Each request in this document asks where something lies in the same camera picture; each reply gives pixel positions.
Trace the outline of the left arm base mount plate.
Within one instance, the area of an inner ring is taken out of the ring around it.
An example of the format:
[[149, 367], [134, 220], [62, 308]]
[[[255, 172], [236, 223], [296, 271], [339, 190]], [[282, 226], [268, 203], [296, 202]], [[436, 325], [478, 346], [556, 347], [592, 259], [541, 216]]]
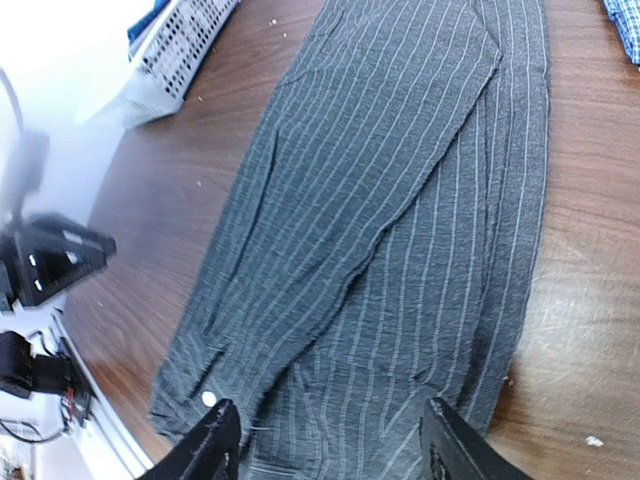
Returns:
[[71, 342], [61, 336], [56, 343], [55, 353], [35, 354], [26, 337], [3, 331], [1, 390], [22, 399], [33, 393], [57, 395], [63, 400], [63, 410], [83, 428], [90, 416], [94, 389]]

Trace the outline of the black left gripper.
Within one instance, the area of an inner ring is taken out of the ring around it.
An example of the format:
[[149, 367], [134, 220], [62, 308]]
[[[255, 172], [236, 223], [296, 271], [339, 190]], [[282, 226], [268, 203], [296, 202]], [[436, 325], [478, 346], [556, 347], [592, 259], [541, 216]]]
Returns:
[[39, 306], [107, 266], [115, 239], [62, 215], [13, 220], [1, 229], [1, 304]]

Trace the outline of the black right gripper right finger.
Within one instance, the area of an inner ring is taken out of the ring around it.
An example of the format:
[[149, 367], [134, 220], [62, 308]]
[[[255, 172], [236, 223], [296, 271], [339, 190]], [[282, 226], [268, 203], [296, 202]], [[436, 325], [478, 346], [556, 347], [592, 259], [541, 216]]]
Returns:
[[425, 404], [420, 444], [425, 479], [530, 479], [498, 454], [440, 397]]

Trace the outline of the black pinstriped long sleeve shirt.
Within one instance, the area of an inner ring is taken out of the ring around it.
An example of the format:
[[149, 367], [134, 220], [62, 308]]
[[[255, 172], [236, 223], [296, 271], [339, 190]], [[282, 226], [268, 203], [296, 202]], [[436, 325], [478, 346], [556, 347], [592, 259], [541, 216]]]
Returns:
[[276, 85], [152, 384], [180, 441], [214, 399], [247, 479], [420, 479], [445, 399], [479, 433], [543, 223], [541, 1], [327, 1]]

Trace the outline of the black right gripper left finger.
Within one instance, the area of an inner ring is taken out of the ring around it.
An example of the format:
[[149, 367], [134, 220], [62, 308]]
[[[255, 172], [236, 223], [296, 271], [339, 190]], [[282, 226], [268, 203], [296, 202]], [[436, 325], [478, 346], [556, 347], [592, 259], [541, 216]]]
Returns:
[[222, 399], [168, 455], [139, 479], [237, 480], [241, 433], [235, 404]]

